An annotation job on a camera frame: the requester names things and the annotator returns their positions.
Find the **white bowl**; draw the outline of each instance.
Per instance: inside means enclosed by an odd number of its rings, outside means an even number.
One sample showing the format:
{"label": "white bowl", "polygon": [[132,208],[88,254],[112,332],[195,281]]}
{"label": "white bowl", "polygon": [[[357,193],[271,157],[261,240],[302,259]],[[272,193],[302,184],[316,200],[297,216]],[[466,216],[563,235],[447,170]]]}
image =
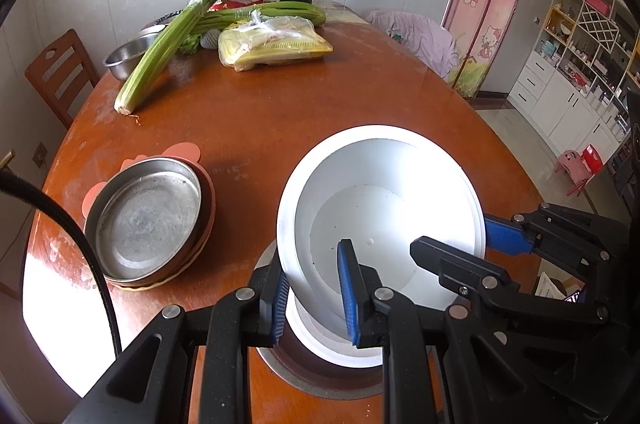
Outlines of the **white bowl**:
{"label": "white bowl", "polygon": [[358,349],[351,341],[322,327],[305,310],[291,289],[286,313],[289,327],[296,337],[321,359],[348,368],[370,368],[382,364],[381,348]]}
{"label": "white bowl", "polygon": [[459,165],[428,139],[398,127],[345,130],[296,166],[278,209],[277,241],[289,284],[322,327],[348,339],[336,250],[351,239],[382,283],[418,305],[445,309],[456,294],[418,268],[409,245],[423,235],[484,257],[478,197]]}
{"label": "white bowl", "polygon": [[571,28],[568,27],[564,22],[560,22],[560,30],[567,36],[571,34]]}

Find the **chair backrest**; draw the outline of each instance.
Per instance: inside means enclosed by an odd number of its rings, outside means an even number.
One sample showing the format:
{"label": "chair backrest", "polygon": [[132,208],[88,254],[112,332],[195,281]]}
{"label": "chair backrest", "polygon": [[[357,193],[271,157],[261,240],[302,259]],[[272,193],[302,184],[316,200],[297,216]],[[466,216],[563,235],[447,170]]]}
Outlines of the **chair backrest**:
{"label": "chair backrest", "polygon": [[591,146],[591,144],[582,152],[582,159],[587,163],[587,166],[593,175],[596,175],[596,173],[598,173],[604,166],[602,159],[600,158],[600,154],[598,154],[598,151]]}
{"label": "chair backrest", "polygon": [[[70,52],[68,58],[48,72],[67,52]],[[69,81],[78,66],[81,67],[79,73]],[[71,103],[88,82],[95,87],[99,79],[84,45],[73,29],[44,48],[24,71],[24,75],[66,128],[73,122],[69,114]]]}

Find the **green vegetable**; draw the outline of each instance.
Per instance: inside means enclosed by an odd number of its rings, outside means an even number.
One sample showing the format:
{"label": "green vegetable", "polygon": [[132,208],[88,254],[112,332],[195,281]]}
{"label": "green vegetable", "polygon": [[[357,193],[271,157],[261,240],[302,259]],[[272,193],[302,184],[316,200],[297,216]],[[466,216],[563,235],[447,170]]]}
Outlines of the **green vegetable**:
{"label": "green vegetable", "polygon": [[213,0],[192,0],[161,33],[133,70],[116,97],[113,108],[130,115],[140,104],[146,91],[162,72]]}
{"label": "green vegetable", "polygon": [[191,30],[192,34],[204,34],[211,29],[225,29],[241,20],[249,20],[253,10],[260,10],[262,16],[301,16],[310,20],[316,27],[326,21],[324,11],[306,2],[265,2],[245,8],[232,10],[209,11]]}
{"label": "green vegetable", "polygon": [[182,45],[180,45],[180,52],[183,54],[196,54],[200,48],[200,34],[190,34],[184,39]]}

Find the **red box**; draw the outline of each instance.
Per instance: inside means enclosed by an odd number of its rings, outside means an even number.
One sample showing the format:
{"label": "red box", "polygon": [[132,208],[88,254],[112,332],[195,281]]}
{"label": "red box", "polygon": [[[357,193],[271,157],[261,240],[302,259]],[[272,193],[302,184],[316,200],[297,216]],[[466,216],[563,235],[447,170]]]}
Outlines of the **red box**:
{"label": "red box", "polygon": [[605,0],[584,0],[589,4],[593,9],[603,14],[607,18],[609,17],[609,13],[611,11],[611,6],[605,2]]}
{"label": "red box", "polygon": [[264,0],[216,0],[209,8],[209,11],[233,10],[263,2]]}

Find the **metal base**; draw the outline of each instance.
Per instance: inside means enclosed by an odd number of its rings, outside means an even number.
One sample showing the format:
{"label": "metal base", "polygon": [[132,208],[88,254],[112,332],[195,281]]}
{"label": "metal base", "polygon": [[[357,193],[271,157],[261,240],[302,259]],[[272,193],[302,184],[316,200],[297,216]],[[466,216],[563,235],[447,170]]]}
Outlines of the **metal base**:
{"label": "metal base", "polygon": [[[255,268],[271,263],[276,241],[271,242]],[[280,343],[274,348],[258,348],[268,367],[291,386],[315,397],[354,400],[382,393],[382,367],[346,368],[321,359],[285,323]]]}

